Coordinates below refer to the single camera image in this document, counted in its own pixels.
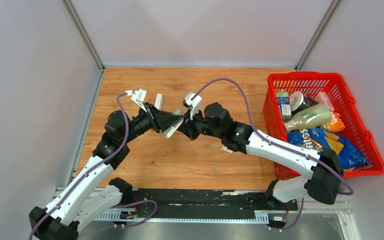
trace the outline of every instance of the fritos bag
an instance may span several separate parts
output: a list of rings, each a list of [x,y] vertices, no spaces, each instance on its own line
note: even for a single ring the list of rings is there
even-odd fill
[[[332,119],[325,124],[322,124],[318,126],[318,128],[321,128],[323,130],[328,130],[330,132],[339,132],[345,129],[345,125],[340,119],[340,115],[336,112],[330,111],[330,114],[332,115]]]
[[[346,138],[320,128],[306,128],[287,135],[290,144],[306,149],[330,148],[338,155],[344,169],[369,165],[369,161]]]

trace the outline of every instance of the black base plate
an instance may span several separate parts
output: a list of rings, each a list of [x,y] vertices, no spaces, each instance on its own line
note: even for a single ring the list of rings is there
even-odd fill
[[[132,197],[154,200],[158,208],[153,218],[240,220],[253,219],[255,210],[287,209],[285,203],[268,205],[261,191],[137,188]],[[298,210],[296,201],[287,204],[290,211]],[[153,208],[152,203],[138,205],[139,217],[148,216]]]

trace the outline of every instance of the plastic bottle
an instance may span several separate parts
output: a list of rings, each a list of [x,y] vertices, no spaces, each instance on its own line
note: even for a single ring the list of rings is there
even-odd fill
[[[291,120],[285,122],[284,128],[287,133],[294,130],[315,128],[325,124],[332,119],[331,111],[323,105],[316,104],[295,114]]]
[[[292,115],[299,113],[304,109],[308,109],[314,105],[317,105],[317,102],[314,101],[311,97],[306,94],[295,91],[289,96],[290,101],[290,110],[292,111]]]

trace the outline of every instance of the wooden table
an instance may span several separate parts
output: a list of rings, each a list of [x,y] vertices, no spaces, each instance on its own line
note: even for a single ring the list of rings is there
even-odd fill
[[[126,90],[146,89],[145,100],[150,103],[161,93],[162,110],[185,112],[182,101],[189,92],[198,91],[212,79],[231,78],[243,88],[256,127],[267,132],[263,117],[267,77],[271,73],[291,71],[290,68],[107,68],[77,172],[101,140],[108,115],[118,109],[116,96]],[[200,96],[202,108],[219,102],[235,121],[249,124],[244,99],[232,83],[213,83]],[[122,98],[121,102],[128,116],[138,114],[139,107],[130,97]],[[229,154],[221,151],[221,146],[218,138],[210,136],[200,135],[191,141],[176,132],[167,139],[150,130],[128,144],[130,154],[100,186],[120,177],[134,188],[264,190],[276,178],[273,162],[240,152]]]

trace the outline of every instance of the red basket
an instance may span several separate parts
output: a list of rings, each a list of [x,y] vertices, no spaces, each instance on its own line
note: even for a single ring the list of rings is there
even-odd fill
[[[268,90],[264,103],[264,119],[268,134],[287,142],[281,113],[276,98],[276,90],[285,90],[289,94],[300,91],[314,98],[323,91],[332,102],[335,112],[345,124],[345,130],[338,132],[342,137],[350,140],[370,162],[370,166],[355,168],[346,171],[345,178],[354,178],[363,175],[384,174],[384,162],[373,141],[372,133],[366,130],[359,113],[354,106],[356,99],[351,95],[344,79],[338,73],[319,73],[312,71],[297,71],[290,73],[270,74],[267,79]],[[299,176],[293,171],[278,163],[274,164],[278,180],[286,180]]]

